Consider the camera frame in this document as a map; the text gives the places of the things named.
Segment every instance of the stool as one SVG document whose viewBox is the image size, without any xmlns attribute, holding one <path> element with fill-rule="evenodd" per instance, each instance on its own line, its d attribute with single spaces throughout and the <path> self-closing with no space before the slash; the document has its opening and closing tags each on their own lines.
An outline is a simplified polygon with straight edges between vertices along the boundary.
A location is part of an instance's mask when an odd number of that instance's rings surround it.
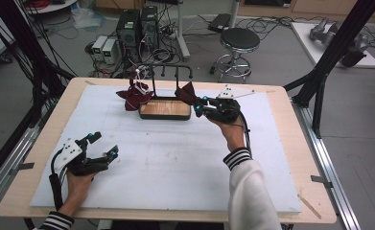
<svg viewBox="0 0 375 230">
<path fill-rule="evenodd" d="M 228 75 L 235 78 L 243 78 L 243 83 L 246 81 L 246 76 L 251 73 L 250 63 L 241 54 L 247 54 L 258 49 L 260 43 L 259 36 L 253 31 L 243 28 L 232 28 L 221 33 L 221 44 L 226 49 L 232 52 L 231 55 L 224 55 L 211 67 L 210 74 L 214 74 L 216 69 L 221 72 L 220 79 L 222 81 L 223 75 Z"/>
</svg>

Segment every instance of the jacket sleeve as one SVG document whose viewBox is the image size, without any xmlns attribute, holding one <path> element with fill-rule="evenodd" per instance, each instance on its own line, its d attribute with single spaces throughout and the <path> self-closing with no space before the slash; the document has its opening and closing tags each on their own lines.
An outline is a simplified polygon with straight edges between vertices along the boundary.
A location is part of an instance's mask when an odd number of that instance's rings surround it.
<svg viewBox="0 0 375 230">
<path fill-rule="evenodd" d="M 281 230 L 277 212 L 268 194 L 261 165 L 248 149 L 229 153 L 223 162 L 231 170 L 228 203 L 231 230 Z"/>
<path fill-rule="evenodd" d="M 39 230 L 68 230 L 73 226 L 74 219 L 58 212 L 50 212 L 49 217 L 38 228 Z"/>
</svg>

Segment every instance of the person's left hand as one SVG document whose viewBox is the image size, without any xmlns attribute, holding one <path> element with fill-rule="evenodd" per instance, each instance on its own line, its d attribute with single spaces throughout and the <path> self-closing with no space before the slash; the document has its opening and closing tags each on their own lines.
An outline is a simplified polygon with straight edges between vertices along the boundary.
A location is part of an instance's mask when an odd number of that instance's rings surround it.
<svg viewBox="0 0 375 230">
<path fill-rule="evenodd" d="M 59 209 L 59 212 L 72 218 L 82 206 L 88 196 L 91 181 L 97 173 L 84 176 L 75 176 L 67 172 L 68 197 Z"/>
</svg>

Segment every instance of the wooden tray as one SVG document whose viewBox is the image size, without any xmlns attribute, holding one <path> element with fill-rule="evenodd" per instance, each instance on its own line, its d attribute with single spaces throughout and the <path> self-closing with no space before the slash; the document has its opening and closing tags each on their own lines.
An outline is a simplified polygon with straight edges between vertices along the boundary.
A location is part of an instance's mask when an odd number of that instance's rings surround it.
<svg viewBox="0 0 375 230">
<path fill-rule="evenodd" d="M 191 106 L 175 97 L 153 97 L 139 108 L 142 119 L 182 120 L 191 116 Z"/>
</svg>

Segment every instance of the white sleeve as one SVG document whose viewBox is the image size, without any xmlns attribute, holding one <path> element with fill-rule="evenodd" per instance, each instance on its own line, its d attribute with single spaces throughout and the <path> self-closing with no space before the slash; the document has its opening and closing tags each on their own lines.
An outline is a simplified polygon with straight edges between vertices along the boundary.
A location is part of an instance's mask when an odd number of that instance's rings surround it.
<svg viewBox="0 0 375 230">
<path fill-rule="evenodd" d="M 235 149 L 223 162 L 231 170 L 228 203 L 230 230 L 281 230 L 264 182 L 261 165 L 246 148 Z"/>
</svg>

